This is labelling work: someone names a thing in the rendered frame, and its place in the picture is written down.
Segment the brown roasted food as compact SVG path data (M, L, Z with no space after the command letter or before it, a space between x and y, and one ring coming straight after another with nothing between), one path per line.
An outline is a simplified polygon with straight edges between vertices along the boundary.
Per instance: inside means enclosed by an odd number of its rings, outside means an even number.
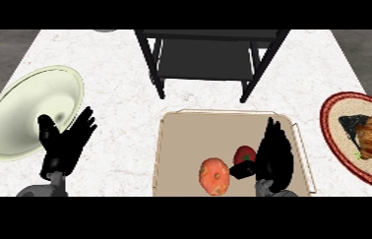
M363 125L355 126L355 136L360 145L360 158L372 158L372 117Z

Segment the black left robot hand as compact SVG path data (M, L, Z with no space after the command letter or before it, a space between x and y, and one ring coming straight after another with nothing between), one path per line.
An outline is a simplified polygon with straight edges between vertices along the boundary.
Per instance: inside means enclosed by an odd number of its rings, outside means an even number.
M76 165L79 154L97 128L93 110L85 107L70 127L59 132L47 115L38 117L39 142L45 149L41 177L48 180L53 172L68 176Z

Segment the orange round fruit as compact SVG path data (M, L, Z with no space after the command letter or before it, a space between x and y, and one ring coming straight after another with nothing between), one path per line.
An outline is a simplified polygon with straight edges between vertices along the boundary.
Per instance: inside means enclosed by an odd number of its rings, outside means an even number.
M211 196L221 196L230 186L230 169L215 157L208 158L200 165L199 183Z

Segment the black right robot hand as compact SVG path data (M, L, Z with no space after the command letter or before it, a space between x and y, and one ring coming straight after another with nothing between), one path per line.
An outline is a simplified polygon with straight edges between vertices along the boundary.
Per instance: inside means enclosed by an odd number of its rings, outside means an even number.
M264 137L259 142L255 160L245 161L230 168L230 175L237 179L255 176L259 179L271 180L270 190L277 193L286 190L293 174L293 155L289 140L280 123L267 119Z

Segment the red tomato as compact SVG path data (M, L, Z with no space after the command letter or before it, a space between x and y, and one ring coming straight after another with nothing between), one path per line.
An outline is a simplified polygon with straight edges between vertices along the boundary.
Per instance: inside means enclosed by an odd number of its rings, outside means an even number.
M249 146L240 146L236 149L234 155L233 155L233 163L239 164L245 161L254 161L255 160L255 151Z

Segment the black tiered shelf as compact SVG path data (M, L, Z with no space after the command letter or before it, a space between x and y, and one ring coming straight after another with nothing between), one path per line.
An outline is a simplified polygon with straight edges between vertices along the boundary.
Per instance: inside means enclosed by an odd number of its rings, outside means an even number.
M239 81L245 103L289 30L134 30L159 98L163 81Z

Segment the pale green plate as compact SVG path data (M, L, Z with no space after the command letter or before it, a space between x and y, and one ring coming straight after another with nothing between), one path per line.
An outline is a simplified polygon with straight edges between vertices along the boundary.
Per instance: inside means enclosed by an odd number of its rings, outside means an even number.
M82 101L78 72L48 66L25 75L0 93L0 161L22 159L41 150L38 117L44 114L62 132Z

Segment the beige tray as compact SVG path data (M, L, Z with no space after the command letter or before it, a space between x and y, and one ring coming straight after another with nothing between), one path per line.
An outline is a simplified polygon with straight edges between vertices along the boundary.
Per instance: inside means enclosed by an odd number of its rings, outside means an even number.
M293 176L289 190L301 197L317 192L307 163L298 124L270 111L192 110L168 112L159 121L152 194L158 197L205 197L199 169L215 157L233 165L239 147L258 148L267 121L280 123L292 147Z

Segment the red rimmed woven plate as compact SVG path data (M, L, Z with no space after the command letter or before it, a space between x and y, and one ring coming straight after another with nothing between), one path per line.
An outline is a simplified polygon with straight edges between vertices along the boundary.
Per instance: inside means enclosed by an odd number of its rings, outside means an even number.
M320 110L324 142L339 163L354 176L372 185L372 158L360 158L355 126L372 117L372 96L352 91L335 93Z

